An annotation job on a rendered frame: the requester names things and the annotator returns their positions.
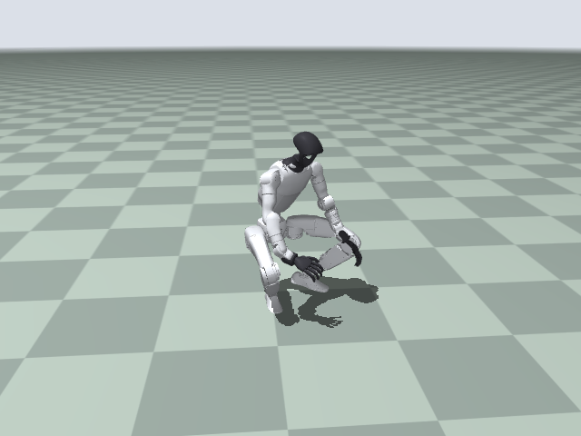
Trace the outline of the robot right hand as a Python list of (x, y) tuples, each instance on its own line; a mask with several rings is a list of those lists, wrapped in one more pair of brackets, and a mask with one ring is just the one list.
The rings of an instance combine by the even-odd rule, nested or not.
[[(310, 276), (310, 278), (313, 280), (313, 282), (315, 282), (315, 278), (313, 276), (312, 273), (314, 273), (314, 275), (317, 277), (317, 280), (322, 276), (323, 273), (323, 268), (322, 266), (319, 264), (319, 260), (315, 257), (310, 257), (310, 256), (300, 256), (298, 257), (298, 254), (294, 253), (291, 257), (290, 260), (286, 259), (286, 258), (281, 258), (281, 260), (284, 263), (287, 263), (290, 266), (293, 266), (294, 264), (296, 265), (296, 267), (302, 271), (305, 272), (306, 274), (308, 274)], [(314, 262), (315, 261), (315, 262)], [(317, 266), (317, 267), (316, 267)], [(319, 269), (319, 268), (320, 269)], [(312, 269), (311, 269), (312, 268)], [(317, 272), (315, 272), (314, 270), (316, 270)], [(309, 272), (309, 271), (310, 272)], [(318, 275), (318, 273), (320, 274), (320, 277)]]

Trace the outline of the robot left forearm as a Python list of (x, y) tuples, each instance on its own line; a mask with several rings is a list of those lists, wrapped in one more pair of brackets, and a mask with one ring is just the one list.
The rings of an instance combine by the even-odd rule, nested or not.
[(348, 232), (343, 228), (343, 224), (342, 224), (341, 219), (338, 215), (338, 210), (336, 208), (335, 202), (334, 202), (334, 206), (329, 208), (328, 210), (326, 210), (326, 212), (324, 214), (329, 221), (329, 224), (330, 224), (332, 231), (336, 233), (337, 240), (341, 242), (342, 239), (339, 236), (339, 232), (345, 231), (346, 234), (348, 234)]

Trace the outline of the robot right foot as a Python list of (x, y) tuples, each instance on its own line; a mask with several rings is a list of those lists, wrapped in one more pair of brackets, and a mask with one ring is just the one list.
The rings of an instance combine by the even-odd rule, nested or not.
[(281, 313), (282, 312), (282, 306), (281, 306), (278, 295), (272, 296), (271, 298), (269, 298), (268, 294), (265, 293), (265, 299), (267, 302), (267, 307), (268, 307), (270, 312), (272, 312), (272, 313)]

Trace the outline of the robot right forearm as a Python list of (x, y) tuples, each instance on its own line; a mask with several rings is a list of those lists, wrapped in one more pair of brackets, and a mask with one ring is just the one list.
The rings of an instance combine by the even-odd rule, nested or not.
[[(270, 213), (266, 217), (267, 236), (271, 239), (273, 253), (280, 259), (291, 259), (294, 254), (285, 244), (282, 236), (282, 229), (280, 228), (280, 218), (276, 213)], [(287, 263), (286, 263), (287, 264)]]

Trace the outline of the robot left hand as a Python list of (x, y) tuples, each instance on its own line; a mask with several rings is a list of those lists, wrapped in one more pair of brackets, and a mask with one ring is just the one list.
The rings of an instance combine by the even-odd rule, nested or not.
[(339, 236), (342, 239), (342, 243), (346, 243), (351, 247), (351, 250), (353, 251), (355, 257), (356, 257), (356, 263), (355, 266), (358, 267), (361, 265), (361, 260), (362, 260), (362, 256), (359, 252), (359, 248), (357, 247), (357, 245), (355, 243), (353, 243), (352, 241), (349, 240), (350, 236), (346, 234), (345, 231), (340, 231), (339, 232)]

